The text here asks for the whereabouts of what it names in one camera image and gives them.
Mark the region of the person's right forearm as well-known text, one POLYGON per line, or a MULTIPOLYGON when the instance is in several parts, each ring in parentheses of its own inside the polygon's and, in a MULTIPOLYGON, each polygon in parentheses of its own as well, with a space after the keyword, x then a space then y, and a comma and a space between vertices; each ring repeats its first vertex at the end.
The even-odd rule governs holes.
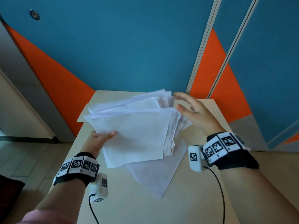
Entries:
POLYGON ((240 224, 299 224, 299 211, 258 169, 220 173, 240 224))

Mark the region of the person's right hand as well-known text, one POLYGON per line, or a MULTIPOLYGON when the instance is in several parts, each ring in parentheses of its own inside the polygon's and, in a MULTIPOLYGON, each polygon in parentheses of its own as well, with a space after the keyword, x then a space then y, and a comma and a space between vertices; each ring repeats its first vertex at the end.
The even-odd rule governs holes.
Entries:
POLYGON ((189 94, 182 92, 175 92, 174 98, 176 100, 183 100, 190 105, 190 110, 195 113, 194 119, 190 121, 192 121, 192 123, 197 127, 201 128, 207 134, 207 136, 226 132, 218 120, 201 101, 195 99, 189 94))

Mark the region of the person's left hand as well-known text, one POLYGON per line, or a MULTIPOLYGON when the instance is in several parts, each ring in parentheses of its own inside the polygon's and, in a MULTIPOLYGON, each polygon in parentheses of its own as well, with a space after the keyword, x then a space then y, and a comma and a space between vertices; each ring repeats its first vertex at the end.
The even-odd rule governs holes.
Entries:
POLYGON ((98 141, 98 134, 95 131, 92 131, 84 143, 80 152, 87 152, 92 154, 95 159, 98 158, 102 147, 106 142, 99 142, 98 141))

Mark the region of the black marker wristband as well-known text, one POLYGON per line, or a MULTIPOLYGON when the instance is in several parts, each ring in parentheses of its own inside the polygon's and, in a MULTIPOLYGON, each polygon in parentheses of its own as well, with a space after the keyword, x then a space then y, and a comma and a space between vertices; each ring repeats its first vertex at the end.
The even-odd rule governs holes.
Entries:
POLYGON ((239 136, 231 132, 215 133, 207 137, 201 148, 208 167, 219 170, 233 168, 259 169, 259 163, 239 136))
POLYGON ((95 157, 88 152, 80 152, 73 158, 63 162, 53 180, 53 186, 58 183, 67 182, 73 179, 81 180, 87 187, 94 183, 99 171, 99 163, 95 157))

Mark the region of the grey door frame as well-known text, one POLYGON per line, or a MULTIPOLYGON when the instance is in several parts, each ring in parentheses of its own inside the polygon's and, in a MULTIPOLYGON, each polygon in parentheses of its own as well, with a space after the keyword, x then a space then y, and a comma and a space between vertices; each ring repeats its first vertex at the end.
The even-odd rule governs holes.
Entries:
POLYGON ((74 142, 75 135, 12 38, 1 16, 0 69, 58 140, 74 142))

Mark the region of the person's left forearm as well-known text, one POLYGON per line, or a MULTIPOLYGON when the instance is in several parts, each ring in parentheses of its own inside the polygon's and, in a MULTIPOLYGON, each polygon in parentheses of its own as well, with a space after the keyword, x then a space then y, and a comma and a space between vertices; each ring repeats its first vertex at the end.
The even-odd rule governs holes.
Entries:
POLYGON ((35 209, 55 211, 76 224, 85 190, 84 182, 78 178, 57 183, 35 209))

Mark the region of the dark red cushion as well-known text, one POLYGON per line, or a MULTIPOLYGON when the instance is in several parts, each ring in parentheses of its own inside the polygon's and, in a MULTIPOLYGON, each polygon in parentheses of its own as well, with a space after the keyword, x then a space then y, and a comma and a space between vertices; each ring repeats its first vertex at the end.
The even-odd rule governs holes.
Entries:
POLYGON ((0 175, 0 224, 3 224, 15 203, 25 183, 0 175))

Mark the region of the stack of white papers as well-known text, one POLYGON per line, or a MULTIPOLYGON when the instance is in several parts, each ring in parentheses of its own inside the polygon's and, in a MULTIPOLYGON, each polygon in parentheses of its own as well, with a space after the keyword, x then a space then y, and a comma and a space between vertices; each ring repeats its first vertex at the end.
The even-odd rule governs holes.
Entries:
POLYGON ((172 155, 174 139, 192 124, 174 101, 172 92, 162 89, 89 107, 83 118, 96 133, 116 131, 103 147, 107 168, 172 155))

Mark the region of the pink sleeve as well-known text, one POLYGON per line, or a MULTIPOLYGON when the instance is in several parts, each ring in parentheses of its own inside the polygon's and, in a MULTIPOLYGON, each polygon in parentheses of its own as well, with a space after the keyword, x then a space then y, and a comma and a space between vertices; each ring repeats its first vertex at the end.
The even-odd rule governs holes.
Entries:
POLYGON ((75 224, 65 215, 51 210, 33 210, 24 215, 16 224, 75 224))

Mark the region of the round metal wall fixture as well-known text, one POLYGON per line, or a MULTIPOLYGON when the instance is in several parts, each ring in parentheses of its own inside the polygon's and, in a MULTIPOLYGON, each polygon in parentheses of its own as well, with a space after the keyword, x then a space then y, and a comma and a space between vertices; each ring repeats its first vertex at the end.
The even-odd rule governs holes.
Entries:
POLYGON ((41 19, 40 14, 35 10, 30 9, 29 14, 34 20, 39 21, 41 19))

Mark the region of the single white paper sheet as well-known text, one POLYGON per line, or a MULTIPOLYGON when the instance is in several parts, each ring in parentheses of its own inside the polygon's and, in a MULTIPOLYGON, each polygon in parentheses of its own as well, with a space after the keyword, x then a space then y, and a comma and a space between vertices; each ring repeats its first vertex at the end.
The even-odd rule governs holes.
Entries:
POLYGON ((172 155, 163 159, 129 163, 121 166, 121 168, 150 192, 151 195, 157 199, 161 199, 186 151, 186 141, 177 138, 172 155))

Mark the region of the white partition frame strip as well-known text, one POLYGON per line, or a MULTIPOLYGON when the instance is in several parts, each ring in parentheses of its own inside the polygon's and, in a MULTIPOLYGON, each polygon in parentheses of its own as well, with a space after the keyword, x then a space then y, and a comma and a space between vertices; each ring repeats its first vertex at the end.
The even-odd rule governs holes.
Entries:
POLYGON ((221 0, 215 22, 213 23, 213 29, 222 46, 225 57, 221 61, 219 72, 215 77, 207 99, 211 99, 258 1, 221 0))
POLYGON ((206 25, 206 28, 204 30, 203 38, 201 40, 200 47, 199 47, 199 50, 198 50, 198 53, 197 53, 197 56, 196 56, 196 60, 195 60, 195 63, 194 63, 193 69, 192 69, 192 73, 190 75, 190 79, 189 79, 189 83, 188 83, 188 86, 187 86, 187 89, 186 89, 186 93, 190 93, 190 91, 192 89, 192 85, 194 83, 194 80, 195 80, 200 62, 202 60, 202 56, 203 56, 205 48, 207 46, 207 41, 208 41, 208 38, 211 34, 211 30, 213 28, 216 16, 218 14, 221 2, 222 2, 222 0, 214 0, 214 2, 213 2, 211 12, 210 12, 210 15, 209 15, 209 18, 208 18, 208 21, 207 21, 207 25, 206 25))

